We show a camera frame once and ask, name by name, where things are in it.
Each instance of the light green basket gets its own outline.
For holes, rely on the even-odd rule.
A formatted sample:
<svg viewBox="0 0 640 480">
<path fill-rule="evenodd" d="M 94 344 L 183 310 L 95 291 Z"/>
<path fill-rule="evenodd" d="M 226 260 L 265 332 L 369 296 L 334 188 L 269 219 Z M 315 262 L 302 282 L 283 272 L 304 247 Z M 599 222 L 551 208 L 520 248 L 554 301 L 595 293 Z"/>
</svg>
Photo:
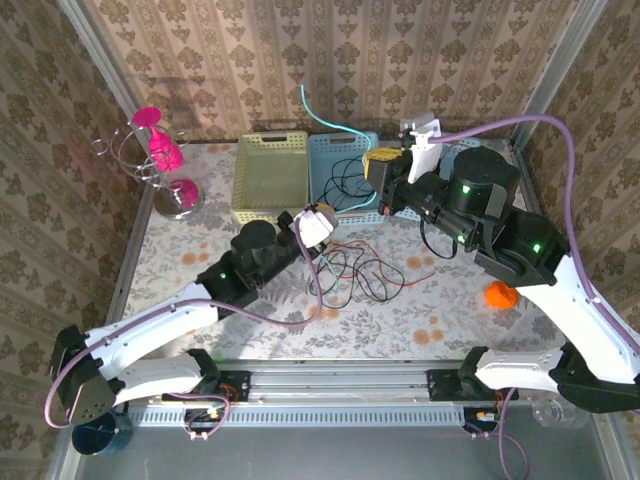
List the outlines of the light green basket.
<svg viewBox="0 0 640 480">
<path fill-rule="evenodd" d="M 276 223 L 309 203 L 309 145 L 306 132 L 243 135 L 233 182 L 231 210 L 240 223 Z"/>
</svg>

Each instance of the orange toy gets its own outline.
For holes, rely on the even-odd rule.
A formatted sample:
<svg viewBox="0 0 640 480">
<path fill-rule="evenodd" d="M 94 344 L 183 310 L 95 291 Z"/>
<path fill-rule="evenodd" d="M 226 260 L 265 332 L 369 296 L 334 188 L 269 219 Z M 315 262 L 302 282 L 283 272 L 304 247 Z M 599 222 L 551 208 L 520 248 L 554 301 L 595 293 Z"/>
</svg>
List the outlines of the orange toy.
<svg viewBox="0 0 640 480">
<path fill-rule="evenodd" d="M 520 299 L 515 288 L 508 287 L 504 282 L 493 282 L 484 292 L 487 303 L 494 308 L 513 308 Z"/>
</svg>

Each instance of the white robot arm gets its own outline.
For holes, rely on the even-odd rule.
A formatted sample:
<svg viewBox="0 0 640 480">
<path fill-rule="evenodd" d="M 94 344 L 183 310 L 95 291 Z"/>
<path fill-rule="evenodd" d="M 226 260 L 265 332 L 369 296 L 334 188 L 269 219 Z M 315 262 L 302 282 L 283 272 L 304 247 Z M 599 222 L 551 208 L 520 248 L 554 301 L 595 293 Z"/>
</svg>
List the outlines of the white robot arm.
<svg viewBox="0 0 640 480">
<path fill-rule="evenodd" d="M 518 169 L 478 147 L 458 154 L 451 177 L 443 179 L 432 139 L 441 136 L 438 120 L 422 115 L 403 120 L 401 128 L 401 149 L 366 154 L 365 176 L 381 198 L 378 211 L 393 215 L 409 207 L 467 252 L 477 250 L 478 265 L 516 287 L 568 339 L 562 348 L 542 352 L 475 347 L 457 371 L 461 398 L 439 399 L 491 398 L 495 390 L 518 387 L 560 393 L 591 412 L 639 408 L 640 335 L 597 292 L 587 295 L 553 224 L 513 207 Z M 438 378 L 445 376 L 431 377 L 432 394 L 442 391 Z M 451 385 L 444 390 L 452 391 Z"/>
<path fill-rule="evenodd" d="M 187 332 L 209 326 L 231 313 L 212 301 L 241 309 L 257 299 L 257 290 L 301 254 L 300 240 L 311 257 L 338 223 L 328 210 L 307 207 L 295 218 L 280 215 L 276 234 L 262 221 L 246 224 L 231 240 L 231 250 L 198 275 L 196 282 L 162 303 L 120 322 L 82 334 L 76 326 L 58 334 L 50 374 L 72 425 L 91 421 L 114 405 L 168 392 L 184 393 L 215 384 L 219 371 L 211 357 L 193 349 L 170 358 L 139 360 Z M 85 357 L 71 364 L 74 357 Z"/>
</svg>

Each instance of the black wire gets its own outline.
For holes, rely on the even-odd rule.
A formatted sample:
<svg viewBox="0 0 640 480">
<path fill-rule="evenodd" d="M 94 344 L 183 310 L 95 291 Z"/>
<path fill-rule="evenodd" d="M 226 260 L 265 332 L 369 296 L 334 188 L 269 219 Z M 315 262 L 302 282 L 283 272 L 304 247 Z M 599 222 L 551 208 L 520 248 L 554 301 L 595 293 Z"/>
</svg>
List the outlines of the black wire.
<svg viewBox="0 0 640 480">
<path fill-rule="evenodd" d="M 442 258 L 443 260 L 451 260 L 452 258 L 454 258 L 458 254 L 458 242 L 456 242 L 455 240 L 452 240 L 451 255 L 449 255 L 448 257 L 445 257 L 444 255 L 436 252 L 433 248 L 431 248 L 431 245 L 429 245 L 429 242 L 427 241 L 427 235 L 424 232 L 424 224 L 425 224 L 425 221 L 423 218 L 421 218 L 420 219 L 420 236 L 422 237 L 422 242 L 429 249 L 429 251 L 433 253 L 436 257 Z"/>
<path fill-rule="evenodd" d="M 362 157 L 345 158 L 333 164 L 331 177 L 325 182 L 323 193 L 318 197 L 318 203 L 326 203 L 335 210 L 339 210 L 347 199 L 365 199 L 374 193 L 370 186 L 368 190 L 363 188 L 368 185 L 364 172 L 347 173 L 351 165 L 356 162 L 361 165 Z M 334 198 L 334 195 L 330 194 L 336 191 L 338 193 Z"/>
<path fill-rule="evenodd" d="M 349 264 L 348 261 L 348 254 L 343 250 L 353 250 L 357 253 L 357 257 L 355 258 L 354 262 L 352 264 Z M 362 262 L 360 262 L 360 259 L 365 255 L 366 250 L 363 247 L 360 246 L 355 246 L 355 245 L 348 245 L 348 246 L 344 246 L 341 248 L 336 248 L 334 250 L 331 251 L 331 257 L 327 258 L 327 260 L 331 263 L 331 266 L 334 268 L 334 270 L 336 271 L 336 275 L 338 277 L 345 275 L 345 272 L 349 272 L 350 271 L 350 287 L 349 287 L 349 296 L 347 297 L 347 300 L 341 304 L 341 305 L 328 305 L 326 303 L 323 302 L 323 306 L 327 307 L 327 308 L 332 308 L 332 309 L 342 309 L 345 308 L 347 305 L 349 305 L 349 303 L 351 302 L 351 300 L 353 300 L 353 296 L 354 296 L 354 292 L 356 290 L 356 284 L 358 286 L 358 288 L 360 288 L 360 290 L 362 290 L 362 293 L 369 298 L 370 300 L 377 302 L 377 303 L 385 303 L 388 302 L 394 298 L 396 298 L 400 292 L 403 290 L 405 284 L 406 284 L 406 279 L 404 274 L 402 273 L 401 270 L 397 269 L 396 267 L 394 267 L 393 265 L 390 265 L 389 263 L 385 262 L 384 260 L 380 260 L 378 258 L 370 258 L 367 260 L 364 260 Z M 336 257 L 338 257 L 339 255 L 342 256 L 343 261 L 342 262 L 336 262 L 334 261 L 334 259 Z M 371 275 L 373 277 L 375 277 L 375 279 L 380 283 L 382 290 L 384 291 L 384 294 L 381 294 L 377 291 L 374 290 L 374 288 L 372 287 L 371 284 L 371 279 L 367 276 L 369 274 L 368 271 L 368 267 L 369 265 L 374 265 L 377 266 L 377 268 L 382 272 L 382 267 L 387 267 L 388 269 L 390 269 L 391 271 L 397 273 L 400 278 L 402 279 L 399 283 L 400 285 L 394 285 L 397 288 L 397 290 L 395 291 L 395 293 L 393 293 L 392 295 L 389 294 L 389 287 L 388 284 L 389 282 L 385 281 L 381 276 L 379 276 L 377 273 L 375 272 L 371 272 Z M 317 267 L 316 267 L 316 271 L 318 273 L 318 275 L 323 272 L 325 269 L 328 269 L 327 265 L 324 262 L 320 262 Z M 322 294 L 326 295 L 327 293 L 329 293 L 336 285 L 336 281 L 334 279 L 333 284 L 331 285 L 331 287 L 329 287 L 326 291 L 324 291 Z M 316 296 L 316 291 L 314 288 L 314 284 L 313 282 L 311 282 L 309 284 L 309 293 L 313 296 Z"/>
</svg>

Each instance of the floral tablecloth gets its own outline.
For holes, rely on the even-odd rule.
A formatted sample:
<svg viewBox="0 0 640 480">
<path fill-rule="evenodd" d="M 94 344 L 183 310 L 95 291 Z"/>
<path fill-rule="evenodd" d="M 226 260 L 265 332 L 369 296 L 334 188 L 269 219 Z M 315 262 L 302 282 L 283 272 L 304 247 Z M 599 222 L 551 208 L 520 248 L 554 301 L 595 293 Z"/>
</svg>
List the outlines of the floral tablecloth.
<svg viewBox="0 0 640 480">
<path fill-rule="evenodd" d="M 511 161 L 506 141 L 488 143 Z M 230 209 L 236 148 L 235 144 L 184 148 L 181 173 L 205 188 L 205 204 L 177 222 L 152 213 L 125 316 L 181 290 L 229 248 L 240 229 Z M 520 194 L 517 204 L 524 206 Z M 437 250 L 451 248 L 444 235 L 435 231 L 428 235 Z M 380 225 L 340 227 L 333 236 L 337 242 L 356 239 L 371 244 L 404 272 L 407 281 L 435 274 L 384 304 L 358 291 L 348 307 L 325 309 L 319 320 L 303 329 L 257 324 L 233 315 L 167 344 L 156 354 L 199 347 L 214 358 L 232 359 L 462 359 L 474 345 L 537 350 L 563 343 L 555 326 L 525 299 L 511 310 L 488 307 L 484 290 L 493 280 L 474 265 L 473 254 L 460 251 L 449 261 L 431 255 L 422 244 L 417 222 L 387 218 Z M 331 284 L 328 272 L 321 279 L 325 286 Z M 315 308 L 316 299 L 306 290 L 310 280 L 305 264 L 298 261 L 270 282 L 251 308 L 272 318 L 302 320 Z M 329 302 L 340 302 L 347 291 L 345 285 L 341 294 L 330 294 Z"/>
</svg>

